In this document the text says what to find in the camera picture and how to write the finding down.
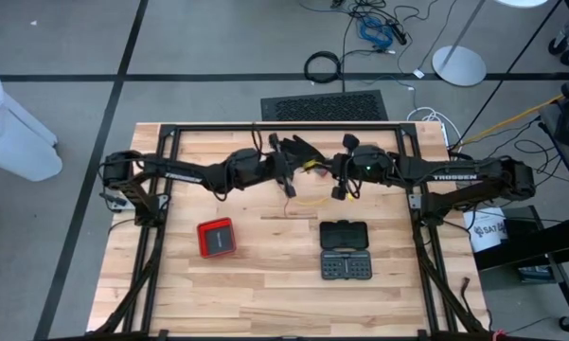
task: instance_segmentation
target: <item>wooden table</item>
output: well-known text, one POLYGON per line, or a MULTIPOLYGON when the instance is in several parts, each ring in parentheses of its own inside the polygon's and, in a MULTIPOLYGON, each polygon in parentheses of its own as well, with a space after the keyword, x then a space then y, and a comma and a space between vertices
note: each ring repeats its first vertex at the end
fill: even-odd
MULTIPOLYGON (((155 153, 159 127, 158 123, 137 124, 132 149, 155 153)), ((446 160, 438 123, 420 122, 417 129, 423 158, 446 160)), ((268 133, 263 132, 264 140, 268 133)), ((344 150, 343 133, 297 132, 326 156, 344 150)), ((362 144, 377 144, 386 151, 397 149, 393 133, 345 133, 355 134, 362 144)), ((278 132, 280 138, 292 134, 278 132)), ((251 146, 249 132, 184 132, 179 160, 218 163, 231 152, 251 146)), ((360 200, 327 199, 313 205, 330 196, 333 180, 298 173, 293 183, 297 197, 287 204, 275 181, 245 191, 233 190, 224 203, 202 187, 175 182, 152 334, 168 329, 170 335, 415 336, 418 329, 429 330, 404 191, 364 184, 360 200), (233 220, 238 250, 221 258, 202 259, 196 226, 220 217, 233 220), (321 279, 318 225, 340 219, 367 222, 374 273, 371 280, 321 279)), ((430 184, 430 191, 453 189, 454 183, 430 184)), ((132 216, 117 214, 115 223, 132 216)), ((447 219, 463 224, 460 213, 452 213, 447 219)), ((449 225, 438 230, 452 290, 459 296, 462 278, 471 279, 467 299, 487 326, 486 305, 467 233, 449 225)), ((126 294, 139 232, 139 227, 129 223, 111 233, 89 331, 101 325, 126 294)), ((445 330, 435 286, 434 293, 440 329, 445 330)), ((140 324, 143 297, 144 293, 136 305, 134 330, 140 324)))

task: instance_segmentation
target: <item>white cable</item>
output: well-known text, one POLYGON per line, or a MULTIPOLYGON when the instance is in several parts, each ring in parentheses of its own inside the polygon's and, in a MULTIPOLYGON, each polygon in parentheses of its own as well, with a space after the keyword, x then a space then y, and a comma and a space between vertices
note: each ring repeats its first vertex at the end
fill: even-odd
MULTIPOLYGON (((430 108, 430 107, 420 107, 417 108, 413 111, 410 112, 410 114, 408 114, 408 116, 406 117, 406 120, 411 120, 412 116, 416 113, 418 113, 421 110, 429 110, 431 113, 429 113, 429 115, 427 115, 426 117, 423 117, 421 120, 422 121, 438 121, 440 122, 440 124, 442 123, 442 118, 444 118, 454 129, 454 132, 456 133, 456 135, 458 136, 459 139, 459 145, 463 144, 463 141, 461 140, 461 133, 458 131, 458 129, 456 128, 456 126, 454 125, 454 123, 447 118, 444 114, 437 112, 436 110, 434 110, 434 108, 430 108)), ((461 153, 463 147, 459 147, 458 152, 461 153)))

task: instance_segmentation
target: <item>black metal frame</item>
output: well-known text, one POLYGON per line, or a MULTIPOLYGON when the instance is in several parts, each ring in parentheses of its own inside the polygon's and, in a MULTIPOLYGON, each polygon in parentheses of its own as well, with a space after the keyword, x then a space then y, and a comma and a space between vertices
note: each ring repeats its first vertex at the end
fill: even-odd
POLYGON ((545 229, 536 209, 530 207, 536 232, 474 254, 478 270, 516 264, 550 265, 569 308, 569 278, 561 264, 569 261, 569 220, 545 229))
MULTIPOLYGON (((395 134, 395 138, 398 144, 398 153, 401 155, 407 155, 404 137, 407 136, 412 149, 412 154, 414 156, 420 157, 420 147, 418 144, 417 129, 415 123, 376 123, 376 124, 356 124, 356 123, 325 123, 325 124, 314 124, 314 123, 294 123, 294 124, 277 124, 277 123, 257 123, 263 131, 379 131, 379 132, 391 132, 395 134)), ((232 124, 198 124, 198 125, 162 125, 159 132, 159 140, 156 148, 156 153, 158 155, 164 155, 166 148, 166 140, 169 136, 172 136, 172 145, 170 148, 170 154, 168 158, 170 160, 176 160, 179 150, 179 144, 181 141, 181 136, 183 132, 189 131, 248 131, 254 129, 253 124, 250 123, 232 123, 232 124)), ((170 195, 172 191, 172 180, 165 180, 166 184, 164 187, 164 194, 170 195)), ((158 180, 157 178, 152 178, 150 182, 150 194, 156 194, 158 190, 158 180)), ((420 192, 426 193, 428 191, 427 185, 423 184, 420 186, 420 192)), ((407 194, 413 194, 413 190, 409 188, 407 194)), ((421 227, 423 222, 420 221, 420 208, 413 208, 410 201, 408 202, 408 207, 410 211, 410 218, 413 229, 413 240, 415 242, 415 248, 417 251, 418 260, 418 270, 421 278, 421 286, 425 301, 425 310, 427 319, 429 322, 429 328, 431 335, 437 335, 440 330, 437 322, 437 313, 434 303, 434 295, 432 292, 431 281, 436 285, 437 289, 440 291, 442 296, 442 304, 444 307, 444 312, 447 321, 448 331, 451 333, 457 332, 456 319, 464 325, 468 332, 473 332, 473 334, 456 334, 459 337, 471 336, 471 339, 480 339, 480 337, 489 336, 486 330, 484 330, 479 323, 471 314, 469 314, 462 304, 458 301, 456 296, 450 290, 446 279, 446 270, 444 267, 444 259, 441 251, 441 246, 439 243, 439 238, 437 236, 437 230, 434 225, 428 224, 428 230, 431 238, 432 252, 435 260, 435 264, 431 262, 427 251, 425 250, 424 241, 421 235, 421 227)), ((141 321, 141 330, 139 332, 132 332, 132 322, 134 314, 134 299, 132 303, 128 306, 126 315, 124 317, 124 324, 122 333, 119 335, 121 337, 131 337, 131 340, 136 339, 136 337, 141 337, 141 335, 148 335, 150 331, 151 324, 151 314, 153 310, 153 302, 155 297, 157 278, 159 273, 159 261, 162 253, 162 246, 165 239, 166 231, 166 221, 168 217, 168 206, 166 206, 165 220, 162 224, 158 226, 142 226, 141 234, 139 237, 139 244, 137 246, 137 253, 134 262, 133 269, 133 279, 131 283, 131 288, 135 285, 138 287, 138 280, 141 278, 141 274, 145 273, 147 275, 147 268, 151 267, 151 275, 149 277, 148 290, 146 293, 146 301, 143 309, 143 316, 141 321), (152 252, 153 264, 145 264, 145 254, 147 251, 147 244, 150 236, 150 229, 156 228, 156 235, 154 241, 154 249, 152 252), (153 258, 153 253, 156 253, 157 259, 153 258)), ((92 334, 94 337, 102 337, 103 335, 92 334)), ((411 340, 426 340, 425 331, 418 331, 418 336, 405 336, 405 337, 379 337, 381 340, 400 340, 400 341, 411 341, 411 340)), ((236 337, 193 337, 194 339, 219 339, 219 340, 236 340, 236 337)), ((262 340, 281 340, 282 337, 250 337, 254 341, 262 340)), ((189 340, 189 337, 168 337, 168 340, 189 340)), ((341 337, 320 337, 315 338, 319 340, 345 340, 345 339, 376 339, 373 337, 353 337, 353 338, 341 338, 341 337)))

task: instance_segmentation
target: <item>white bucket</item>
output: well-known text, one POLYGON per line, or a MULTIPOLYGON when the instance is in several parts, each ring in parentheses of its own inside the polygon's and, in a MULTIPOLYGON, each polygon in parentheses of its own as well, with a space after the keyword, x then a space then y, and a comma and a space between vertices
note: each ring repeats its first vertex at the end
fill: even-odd
POLYGON ((57 152, 7 108, 4 95, 0 84, 0 168, 30 181, 58 174, 63 164, 57 152))

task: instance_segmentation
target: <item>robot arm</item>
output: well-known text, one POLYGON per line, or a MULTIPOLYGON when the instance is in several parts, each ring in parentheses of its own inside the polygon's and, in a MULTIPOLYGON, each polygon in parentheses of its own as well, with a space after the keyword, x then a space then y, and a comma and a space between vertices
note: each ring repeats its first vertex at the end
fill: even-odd
POLYGON ((446 214, 454 208, 474 206, 496 198, 522 201, 535 194, 532 169, 509 157, 432 162, 386 153, 377 146, 359 146, 359 141, 352 135, 344 138, 344 146, 347 153, 338 153, 329 162, 329 171, 339 181, 331 194, 334 199, 345 200, 350 192, 350 179, 401 188, 432 181, 478 182, 446 194, 421 195, 417 206, 421 220, 427 223, 442 224, 446 214))
POLYGON ((293 170, 303 161, 285 151, 309 144, 300 139, 287 141, 286 146, 282 147, 277 135, 271 134, 269 143, 272 152, 262 153, 253 148, 242 149, 230 154, 223 162, 209 166, 172 161, 151 153, 113 153, 107 156, 102 164, 101 179, 105 188, 122 192, 133 204, 137 225, 158 225, 164 220, 161 207, 163 204, 160 203, 159 196, 150 196, 141 186, 153 177, 200 185, 213 192, 221 201, 224 201, 226 194, 234 188, 244 190, 256 184, 276 180, 282 185, 286 195, 293 198, 296 195, 292 183, 293 170), (134 172, 134 165, 140 169, 139 172, 134 172))

